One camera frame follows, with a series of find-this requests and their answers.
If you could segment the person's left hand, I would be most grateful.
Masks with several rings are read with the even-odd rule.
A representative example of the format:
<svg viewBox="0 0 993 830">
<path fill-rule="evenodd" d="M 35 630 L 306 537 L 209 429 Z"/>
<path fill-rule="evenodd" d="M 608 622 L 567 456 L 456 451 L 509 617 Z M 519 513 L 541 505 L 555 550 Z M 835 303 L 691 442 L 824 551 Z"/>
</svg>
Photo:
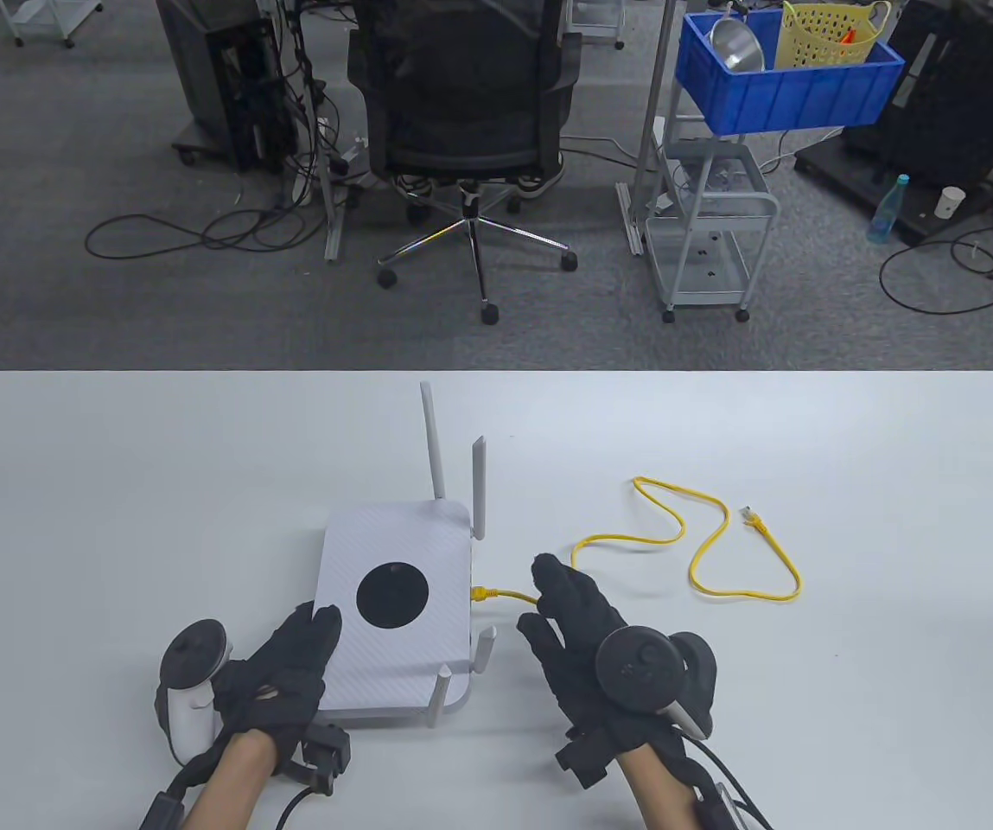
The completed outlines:
<svg viewBox="0 0 993 830">
<path fill-rule="evenodd" d="M 250 659 L 228 664 L 214 697 L 222 738 L 263 732 L 276 748 L 272 772 L 282 774 L 317 715 L 341 629 L 337 606 L 302 603 Z"/>
</svg>

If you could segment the person's right hand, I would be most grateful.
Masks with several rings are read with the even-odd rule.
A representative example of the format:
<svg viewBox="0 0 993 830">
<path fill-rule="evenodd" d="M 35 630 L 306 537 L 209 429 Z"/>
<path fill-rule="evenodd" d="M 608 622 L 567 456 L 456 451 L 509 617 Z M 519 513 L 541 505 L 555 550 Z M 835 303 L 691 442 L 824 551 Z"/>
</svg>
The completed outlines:
<svg viewBox="0 0 993 830">
<path fill-rule="evenodd" d="M 536 609 L 521 614 L 517 629 L 569 720 L 569 742 L 594 739 L 609 758 L 650 744 L 669 766 L 685 759 L 683 739 L 669 719 L 627 711 L 604 694 L 596 652 L 626 622 L 595 580 L 548 552 L 532 561 L 532 578 L 539 592 Z"/>
</svg>

